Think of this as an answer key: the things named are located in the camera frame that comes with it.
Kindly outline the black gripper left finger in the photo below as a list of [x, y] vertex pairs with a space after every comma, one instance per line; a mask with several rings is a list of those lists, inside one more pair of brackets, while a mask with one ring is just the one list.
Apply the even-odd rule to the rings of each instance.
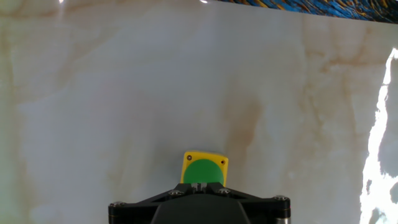
[[109, 224], [151, 223], [157, 209], [165, 202], [199, 193], [200, 184], [178, 184], [174, 189], [137, 203], [113, 202], [108, 205]]

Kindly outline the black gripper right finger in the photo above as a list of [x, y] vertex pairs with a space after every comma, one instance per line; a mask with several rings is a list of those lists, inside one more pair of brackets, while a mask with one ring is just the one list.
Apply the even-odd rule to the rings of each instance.
[[260, 198], [217, 182], [200, 183], [199, 194], [205, 197], [199, 214], [211, 223], [291, 223], [290, 199], [283, 195]]

